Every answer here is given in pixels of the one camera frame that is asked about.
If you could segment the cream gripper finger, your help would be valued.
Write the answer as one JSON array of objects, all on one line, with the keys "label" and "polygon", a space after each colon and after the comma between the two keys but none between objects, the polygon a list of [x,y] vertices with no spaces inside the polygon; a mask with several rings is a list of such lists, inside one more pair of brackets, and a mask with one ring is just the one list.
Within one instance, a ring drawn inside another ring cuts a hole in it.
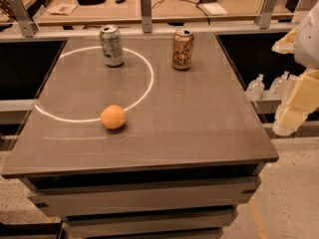
[{"label": "cream gripper finger", "polygon": [[290,135],[318,108],[319,71],[307,68],[300,76],[289,77],[272,130],[280,136]]},{"label": "cream gripper finger", "polygon": [[293,54],[295,51],[294,42],[298,31],[298,27],[290,30],[279,41],[276,41],[272,46],[272,51],[279,54]]}]

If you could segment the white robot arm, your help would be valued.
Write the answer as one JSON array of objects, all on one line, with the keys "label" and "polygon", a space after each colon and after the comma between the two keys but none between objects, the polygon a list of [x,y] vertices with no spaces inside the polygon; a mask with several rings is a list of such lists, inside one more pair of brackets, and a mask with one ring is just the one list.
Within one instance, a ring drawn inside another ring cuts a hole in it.
[{"label": "white robot arm", "polygon": [[319,1],[300,24],[277,41],[272,50],[293,54],[296,63],[306,70],[286,83],[272,130],[290,135],[319,108]]}]

